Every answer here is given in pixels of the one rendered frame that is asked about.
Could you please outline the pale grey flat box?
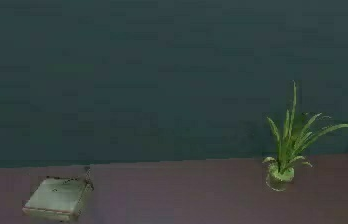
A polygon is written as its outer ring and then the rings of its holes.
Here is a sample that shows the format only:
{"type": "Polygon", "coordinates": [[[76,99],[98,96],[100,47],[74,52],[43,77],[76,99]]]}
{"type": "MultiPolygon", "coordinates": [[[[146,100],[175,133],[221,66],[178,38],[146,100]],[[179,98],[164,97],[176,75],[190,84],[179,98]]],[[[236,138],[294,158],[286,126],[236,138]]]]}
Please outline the pale grey flat box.
{"type": "Polygon", "coordinates": [[[24,214],[59,222],[74,222],[80,217],[94,190],[90,167],[77,177],[47,176],[22,207],[24,214]]]}

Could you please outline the green potted house plant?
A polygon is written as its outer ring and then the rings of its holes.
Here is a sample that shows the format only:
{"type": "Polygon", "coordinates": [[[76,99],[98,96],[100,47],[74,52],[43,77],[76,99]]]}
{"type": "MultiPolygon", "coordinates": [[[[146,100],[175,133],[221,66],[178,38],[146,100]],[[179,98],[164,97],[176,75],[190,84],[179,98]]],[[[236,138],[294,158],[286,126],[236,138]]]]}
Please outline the green potted house plant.
{"type": "Polygon", "coordinates": [[[285,191],[295,177],[297,163],[312,167],[312,164],[303,155],[303,152],[315,143],[320,137],[348,128],[348,123],[339,123],[324,126],[317,131],[313,130],[316,121],[324,116],[316,113],[297,112],[297,83],[292,82],[292,100],[286,109],[285,119],[281,128],[274,120],[267,117],[270,131],[275,140],[276,156],[267,156],[262,162],[267,164],[266,185],[276,192],[285,191]]]}

